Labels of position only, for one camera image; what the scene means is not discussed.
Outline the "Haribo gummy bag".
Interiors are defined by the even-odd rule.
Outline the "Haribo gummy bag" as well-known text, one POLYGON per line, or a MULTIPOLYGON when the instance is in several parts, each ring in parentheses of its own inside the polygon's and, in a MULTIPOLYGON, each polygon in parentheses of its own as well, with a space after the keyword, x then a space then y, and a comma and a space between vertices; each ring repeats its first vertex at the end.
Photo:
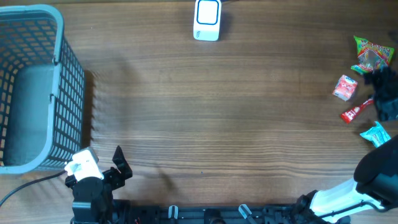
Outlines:
POLYGON ((354 40, 357 47, 358 64, 352 65, 352 70, 363 75, 390 65, 394 48, 378 45, 356 36, 354 36, 354 40))

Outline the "teal white tissue pack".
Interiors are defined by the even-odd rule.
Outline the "teal white tissue pack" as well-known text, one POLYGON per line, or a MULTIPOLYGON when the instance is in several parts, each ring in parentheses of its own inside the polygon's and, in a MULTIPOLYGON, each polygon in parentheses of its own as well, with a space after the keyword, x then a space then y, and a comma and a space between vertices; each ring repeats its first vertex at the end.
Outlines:
POLYGON ((391 139, 390 135, 378 121, 375 122, 375 126, 361 133, 360 136, 372 142, 375 147, 379 147, 391 139))

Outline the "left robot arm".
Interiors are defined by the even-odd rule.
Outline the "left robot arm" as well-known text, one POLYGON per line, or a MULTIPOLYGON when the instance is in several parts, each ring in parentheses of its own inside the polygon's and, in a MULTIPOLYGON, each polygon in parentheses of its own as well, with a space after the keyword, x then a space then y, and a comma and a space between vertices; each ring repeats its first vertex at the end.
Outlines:
POLYGON ((126 202, 115 200, 113 191, 125 186, 132 177, 132 169, 120 146, 112 158, 115 167, 102 172, 98 157, 87 147, 72 155, 65 166, 68 177, 65 185, 72 189, 72 223, 125 223, 126 202))

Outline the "red stick sachet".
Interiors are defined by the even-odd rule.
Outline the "red stick sachet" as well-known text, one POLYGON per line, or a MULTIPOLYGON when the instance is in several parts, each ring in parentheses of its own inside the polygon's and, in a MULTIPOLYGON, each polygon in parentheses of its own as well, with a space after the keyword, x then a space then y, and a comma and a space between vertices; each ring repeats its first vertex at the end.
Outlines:
POLYGON ((374 103, 374 99, 370 98, 366 100, 359 106, 355 106, 348 111, 340 114, 340 118, 347 124, 350 124, 366 107, 372 105, 374 103))

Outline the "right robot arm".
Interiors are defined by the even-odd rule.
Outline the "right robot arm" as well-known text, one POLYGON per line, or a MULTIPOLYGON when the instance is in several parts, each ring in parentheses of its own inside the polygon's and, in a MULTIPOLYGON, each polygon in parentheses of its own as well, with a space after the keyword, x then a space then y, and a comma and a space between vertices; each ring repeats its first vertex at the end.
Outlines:
POLYGON ((388 135, 381 124, 397 119, 397 73, 383 67, 363 77, 374 88, 378 120, 361 137, 375 148, 360 160, 353 178, 299 198, 289 214, 291 223, 350 223, 354 213, 397 208, 397 137, 388 135))

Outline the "small red white box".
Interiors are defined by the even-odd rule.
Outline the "small red white box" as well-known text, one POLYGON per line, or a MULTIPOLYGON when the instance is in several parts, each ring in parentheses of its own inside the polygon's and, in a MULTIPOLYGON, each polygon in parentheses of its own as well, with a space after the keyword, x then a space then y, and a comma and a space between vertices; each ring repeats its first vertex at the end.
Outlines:
POLYGON ((357 86, 357 81, 346 75, 342 75, 339 78, 338 83, 336 84, 332 94, 344 101, 348 101, 355 93, 357 86))

